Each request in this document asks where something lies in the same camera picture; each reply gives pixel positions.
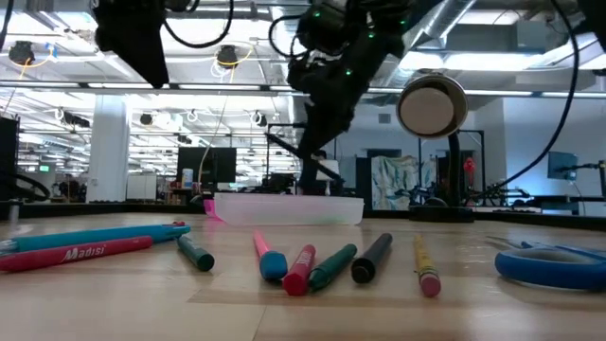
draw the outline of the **black marker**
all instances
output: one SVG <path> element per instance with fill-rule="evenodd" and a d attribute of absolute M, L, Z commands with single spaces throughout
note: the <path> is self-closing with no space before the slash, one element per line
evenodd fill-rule
<path fill-rule="evenodd" d="M 393 241 L 391 234 L 383 233 L 359 259 L 351 264 L 351 277 L 356 283 L 368 283 L 375 278 L 376 269 L 391 241 Z"/>

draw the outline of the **wooden table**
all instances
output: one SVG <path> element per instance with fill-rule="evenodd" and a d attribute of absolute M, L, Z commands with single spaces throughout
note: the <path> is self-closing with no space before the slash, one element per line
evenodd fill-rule
<path fill-rule="evenodd" d="M 19 233 L 45 234 L 186 221 L 216 259 L 200 273 L 174 242 L 129 254 L 22 274 L 0 274 L 2 340 L 606 340 L 606 295 L 527 287 L 499 278 L 487 235 L 606 248 L 606 235 L 517 224 L 422 224 L 364 220 L 360 226 L 260 227 L 292 261 L 313 243 L 323 260 L 348 242 L 366 249 L 393 234 L 375 280 L 346 271 L 317 295 L 288 297 L 261 280 L 252 227 L 202 215 L 114 214 L 23 220 Z M 8 233 L 8 225 L 0 231 Z M 442 279 L 422 297 L 412 240 L 422 232 Z"/>

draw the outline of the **green marker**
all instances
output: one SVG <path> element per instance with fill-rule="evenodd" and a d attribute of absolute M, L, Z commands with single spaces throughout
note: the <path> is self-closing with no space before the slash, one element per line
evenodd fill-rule
<path fill-rule="evenodd" d="M 339 252 L 328 257 L 321 264 L 314 267 L 310 273 L 308 285 L 310 290 L 318 291 L 323 289 L 339 275 L 339 273 L 348 266 L 349 262 L 358 252 L 356 245 L 347 244 Z"/>
<path fill-rule="evenodd" d="M 198 269 L 208 271 L 215 265 L 214 257 L 189 237 L 179 237 L 177 239 L 177 245 L 179 245 L 179 249 Z"/>

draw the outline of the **pen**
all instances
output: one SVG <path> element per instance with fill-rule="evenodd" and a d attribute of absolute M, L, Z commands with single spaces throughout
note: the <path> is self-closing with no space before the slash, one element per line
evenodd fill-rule
<path fill-rule="evenodd" d="M 310 273 L 310 290 L 318 291 L 325 288 L 353 260 L 358 252 L 356 245 L 347 244 L 334 255 L 313 268 Z"/>
<path fill-rule="evenodd" d="M 304 296 L 307 293 L 307 280 L 312 270 L 314 257 L 315 247 L 311 244 L 305 245 L 291 266 L 291 270 L 282 280 L 282 287 L 288 295 Z"/>
<path fill-rule="evenodd" d="M 283 254 L 270 250 L 269 244 L 259 231 L 253 233 L 253 241 L 258 254 L 258 270 L 266 280 L 283 278 L 288 272 L 286 257 Z"/>
<path fill-rule="evenodd" d="M 82 230 L 43 236 L 15 237 L 0 242 L 0 254 L 41 250 L 89 242 L 106 242 L 141 236 L 150 236 L 153 242 L 165 242 L 188 233 L 189 230 L 190 227 L 184 224 L 156 224 Z"/>
<path fill-rule="evenodd" d="M 177 238 L 177 245 L 179 245 L 181 252 L 183 252 L 198 269 L 208 271 L 215 265 L 215 259 L 212 255 L 188 236 Z"/>
<path fill-rule="evenodd" d="M 115 255 L 152 246 L 152 237 L 136 237 L 108 242 L 90 242 L 8 254 L 0 257 L 0 271 L 26 271 L 78 260 Z"/>
<path fill-rule="evenodd" d="M 359 259 L 351 264 L 351 277 L 356 283 L 369 283 L 375 278 L 377 267 L 383 260 L 391 241 L 393 241 L 391 234 L 383 233 Z"/>

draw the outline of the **blue scissors handle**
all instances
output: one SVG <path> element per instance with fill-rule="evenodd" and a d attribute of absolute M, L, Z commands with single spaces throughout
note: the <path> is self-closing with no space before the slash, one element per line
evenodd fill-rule
<path fill-rule="evenodd" d="M 606 289 L 606 261 L 587 250 L 522 243 L 523 249 L 500 252 L 494 260 L 505 278 L 564 289 Z"/>

